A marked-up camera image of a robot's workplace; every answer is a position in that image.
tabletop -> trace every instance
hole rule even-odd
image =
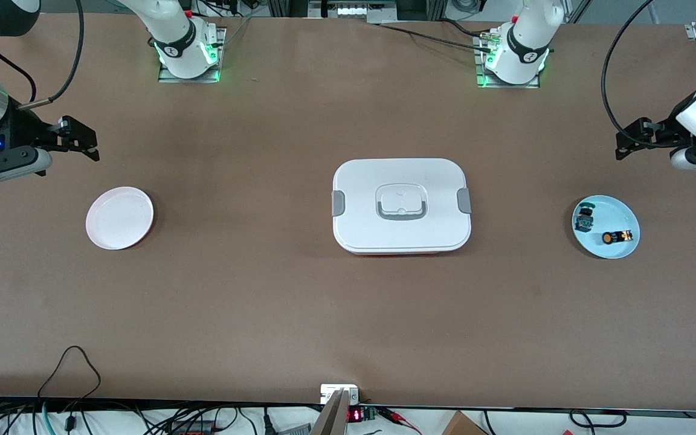
[[[445,23],[400,25],[469,42]],[[398,405],[696,410],[696,173],[662,150],[614,159],[599,78],[617,30],[563,25],[541,88],[499,90],[477,86],[459,47],[353,20],[252,19],[219,83],[165,85],[135,16],[88,14],[74,83],[35,113],[93,127],[100,162],[54,153],[46,177],[0,184],[0,395],[36,394],[79,344],[103,377],[96,397],[315,402],[321,383],[351,382]],[[76,16],[49,14],[0,52],[45,97],[76,37]],[[2,63],[0,82],[28,94]],[[680,25],[627,31],[608,77],[622,124],[664,119],[695,88]],[[390,157],[460,165],[460,250],[340,248],[334,171]],[[85,214],[119,185],[151,196],[155,226],[105,251]],[[633,209],[635,253],[578,248],[571,213],[589,195]],[[73,355],[45,394],[93,383]]]

light blue plate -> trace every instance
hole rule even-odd
[[[586,233],[574,229],[576,215],[579,212],[580,204],[583,202],[594,204],[594,209],[592,209],[592,229]],[[636,215],[624,202],[611,198],[611,196],[593,195],[581,200],[574,208],[574,214],[571,217],[571,229],[574,231],[576,240],[585,250],[603,259],[621,259],[629,256],[635,251],[638,242],[640,242],[640,227],[638,226]],[[603,243],[603,233],[624,230],[633,232],[632,240],[611,245]]]

black plug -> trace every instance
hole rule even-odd
[[[77,427],[77,418],[75,416],[67,416],[66,423],[63,424],[63,430],[69,433],[72,432],[75,427]]]
[[[278,435],[276,429],[273,429],[273,422],[270,421],[267,407],[265,407],[265,416],[262,419],[265,421],[265,435]]]

light blue cable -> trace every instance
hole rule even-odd
[[[53,430],[53,425],[50,424],[50,419],[47,418],[47,403],[42,403],[42,418],[45,419],[45,426],[47,426],[47,432],[50,432],[50,435],[56,435],[55,430]]]

white plate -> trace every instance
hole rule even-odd
[[[592,229],[589,232],[575,230],[576,215],[582,203],[594,204],[592,209]],[[603,259],[621,259],[629,256],[635,251],[640,240],[640,227],[638,218],[627,207],[624,202],[611,198],[611,196],[594,195],[581,200],[574,208],[571,217],[571,229],[574,231],[576,240],[585,250],[590,251]],[[603,242],[603,233],[630,230],[633,232],[633,239],[627,242],[613,243],[607,245]]]
[[[93,203],[85,230],[100,248],[124,250],[144,239],[154,218],[155,207],[146,193],[135,187],[117,187]]]

